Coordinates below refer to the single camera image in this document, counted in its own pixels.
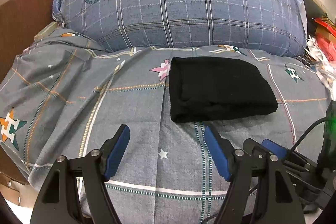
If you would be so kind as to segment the black pants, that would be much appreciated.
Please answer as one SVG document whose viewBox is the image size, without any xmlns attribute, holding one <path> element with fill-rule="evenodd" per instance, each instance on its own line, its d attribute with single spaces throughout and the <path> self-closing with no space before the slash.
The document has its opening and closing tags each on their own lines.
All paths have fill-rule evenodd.
<svg viewBox="0 0 336 224">
<path fill-rule="evenodd" d="M 278 103 L 259 69 L 222 57 L 175 57 L 169 72 L 170 115 L 175 123 L 268 115 Z"/>
</svg>

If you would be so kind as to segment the grey patterned bed sheet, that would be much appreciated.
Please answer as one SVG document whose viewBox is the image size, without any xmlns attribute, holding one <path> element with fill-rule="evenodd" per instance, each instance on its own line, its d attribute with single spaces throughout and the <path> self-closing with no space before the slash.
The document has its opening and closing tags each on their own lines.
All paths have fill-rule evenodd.
<svg viewBox="0 0 336 224">
<path fill-rule="evenodd" d="M 17 56 L 1 83 L 1 147 L 39 190 L 58 156 L 85 156 L 126 124 L 130 142 L 106 184 L 122 223 L 200 223 L 219 211 L 228 184 L 204 143 L 205 125 L 170 118 L 175 57 L 242 60 L 269 84 L 276 112 L 214 122 L 236 148 L 248 138 L 291 147 L 331 100 L 317 75 L 290 57 L 225 45 L 109 53 L 60 29 Z"/>
</svg>

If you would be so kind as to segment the red and white clutter pile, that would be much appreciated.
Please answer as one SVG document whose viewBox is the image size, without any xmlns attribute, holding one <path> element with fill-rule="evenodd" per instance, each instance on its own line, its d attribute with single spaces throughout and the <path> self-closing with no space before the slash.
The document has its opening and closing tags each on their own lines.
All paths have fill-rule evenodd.
<svg viewBox="0 0 336 224">
<path fill-rule="evenodd" d="M 335 101 L 335 24 L 325 15 L 314 18 L 315 35 L 307 40 L 307 56 L 313 61 L 312 68 Z"/>
</svg>

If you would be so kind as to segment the brown wooden headboard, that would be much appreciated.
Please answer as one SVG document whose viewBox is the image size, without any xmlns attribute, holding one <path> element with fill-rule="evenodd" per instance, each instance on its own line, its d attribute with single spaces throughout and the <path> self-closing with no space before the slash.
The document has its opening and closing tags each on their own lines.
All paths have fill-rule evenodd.
<svg viewBox="0 0 336 224">
<path fill-rule="evenodd" d="M 60 10 L 66 0 L 1 2 L 1 172 L 40 188 L 63 149 L 53 136 L 75 104 L 78 49 Z"/>
</svg>

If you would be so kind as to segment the blue plaid pillow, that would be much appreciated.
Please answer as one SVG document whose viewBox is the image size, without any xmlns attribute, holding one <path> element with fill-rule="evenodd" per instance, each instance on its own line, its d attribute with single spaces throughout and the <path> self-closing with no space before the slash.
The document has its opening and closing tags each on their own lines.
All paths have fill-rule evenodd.
<svg viewBox="0 0 336 224">
<path fill-rule="evenodd" d="M 54 0 L 52 16 L 108 51 L 229 45 L 296 57 L 306 48 L 303 0 Z"/>
</svg>

